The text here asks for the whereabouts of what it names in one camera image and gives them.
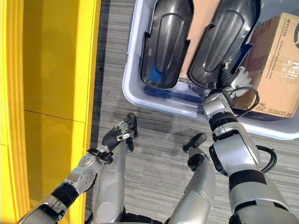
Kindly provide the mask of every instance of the wire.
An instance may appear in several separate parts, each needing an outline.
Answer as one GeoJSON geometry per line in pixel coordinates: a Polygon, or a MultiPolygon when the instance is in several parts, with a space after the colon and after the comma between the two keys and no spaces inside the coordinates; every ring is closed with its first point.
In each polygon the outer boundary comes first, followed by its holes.
{"type": "Polygon", "coordinates": [[[255,89],[254,89],[253,87],[251,87],[251,86],[239,87],[238,89],[228,90],[228,91],[222,91],[222,92],[236,92],[236,91],[239,91],[239,90],[250,90],[250,91],[252,91],[252,92],[255,94],[256,99],[255,99],[255,101],[254,101],[254,104],[253,104],[253,105],[252,105],[246,112],[244,112],[244,113],[241,114],[241,115],[236,116],[237,118],[242,117],[242,116],[248,114],[248,113],[249,113],[250,111],[252,111],[252,110],[259,104],[259,102],[260,102],[260,96],[259,96],[259,94],[258,94],[258,91],[255,90],[255,89]]]}
{"type": "Polygon", "coordinates": [[[274,149],[269,149],[269,148],[267,148],[265,146],[256,146],[256,147],[257,147],[258,150],[267,152],[271,156],[268,164],[262,169],[263,173],[268,173],[270,170],[272,170],[275,167],[276,162],[277,162],[277,155],[274,152],[274,149]]]}

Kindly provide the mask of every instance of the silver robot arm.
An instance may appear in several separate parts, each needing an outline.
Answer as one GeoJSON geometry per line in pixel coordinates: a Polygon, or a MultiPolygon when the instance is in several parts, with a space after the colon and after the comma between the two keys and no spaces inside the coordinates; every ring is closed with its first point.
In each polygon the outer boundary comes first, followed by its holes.
{"type": "Polygon", "coordinates": [[[100,147],[89,149],[89,153],[81,158],[77,167],[70,172],[62,184],[23,216],[18,224],[58,223],[77,197],[94,185],[97,173],[101,172],[104,165],[114,161],[112,151],[123,140],[126,140],[128,150],[134,149],[133,137],[137,136],[136,128],[136,117],[134,114],[129,114],[104,136],[100,147]]]}
{"type": "Polygon", "coordinates": [[[76,198],[93,185],[102,166],[103,162],[95,155],[85,155],[62,184],[22,217],[18,224],[56,224],[76,198]]]}
{"type": "Polygon", "coordinates": [[[229,177],[230,224],[299,224],[275,184],[259,169],[257,147],[229,104],[230,96],[212,93],[204,112],[215,143],[209,148],[217,171],[229,177]]]}

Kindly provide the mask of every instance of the plastic storage bin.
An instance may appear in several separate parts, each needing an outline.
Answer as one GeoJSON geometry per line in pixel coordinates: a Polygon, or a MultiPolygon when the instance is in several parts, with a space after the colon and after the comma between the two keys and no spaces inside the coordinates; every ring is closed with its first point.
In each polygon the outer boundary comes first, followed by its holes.
{"type": "MultiPolygon", "coordinates": [[[[127,52],[127,63],[122,89],[129,102],[162,112],[206,121],[202,111],[203,89],[191,82],[179,80],[172,90],[159,90],[145,85],[140,79],[144,32],[149,32],[156,0],[136,0],[127,52]]],[[[292,0],[263,0],[260,21],[265,21],[281,12],[299,15],[298,2],[292,0]]],[[[299,111],[292,119],[259,121],[239,118],[250,133],[280,140],[299,138],[299,111]]]]}

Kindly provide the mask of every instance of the yellow panel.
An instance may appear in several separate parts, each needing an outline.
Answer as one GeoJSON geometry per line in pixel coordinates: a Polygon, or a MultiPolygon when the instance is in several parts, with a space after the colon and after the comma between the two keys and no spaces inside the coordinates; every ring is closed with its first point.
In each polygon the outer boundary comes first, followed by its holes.
{"type": "Polygon", "coordinates": [[[8,213],[19,219],[29,209],[22,73],[23,1],[0,1],[0,68],[1,68],[1,121],[7,145],[6,180],[10,188],[8,196],[14,205],[8,213]]]}
{"type": "Polygon", "coordinates": [[[0,144],[7,146],[7,124],[6,124],[6,114],[5,114],[5,92],[4,92],[4,72],[0,74],[0,144]]]}
{"type": "Polygon", "coordinates": [[[1,151],[1,223],[3,224],[15,224],[15,209],[13,188],[10,180],[10,165],[8,156],[8,147],[0,145],[1,151]]]}
{"type": "Polygon", "coordinates": [[[24,1],[26,110],[85,122],[98,2],[24,1]]]}
{"type": "MultiPolygon", "coordinates": [[[[25,111],[29,196],[32,202],[50,194],[83,156],[85,124],[25,111]]],[[[62,223],[79,223],[80,199],[62,223]]]]}

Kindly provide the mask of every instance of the cardboard box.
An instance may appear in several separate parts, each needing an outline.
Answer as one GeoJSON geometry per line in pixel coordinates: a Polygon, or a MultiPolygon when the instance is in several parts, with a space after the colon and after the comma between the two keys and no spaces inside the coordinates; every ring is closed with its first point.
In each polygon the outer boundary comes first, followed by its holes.
{"type": "Polygon", "coordinates": [[[219,5],[220,0],[193,0],[194,16],[190,26],[188,39],[190,45],[185,56],[185,60],[180,72],[181,78],[189,79],[187,76],[188,68],[194,56],[197,45],[203,35],[205,28],[211,23],[214,13],[219,5]]]}
{"type": "MultiPolygon", "coordinates": [[[[299,17],[282,13],[256,27],[252,34],[246,70],[260,95],[255,112],[291,118],[299,105],[299,17]]],[[[252,92],[236,100],[235,108],[247,109],[252,92]]]]}

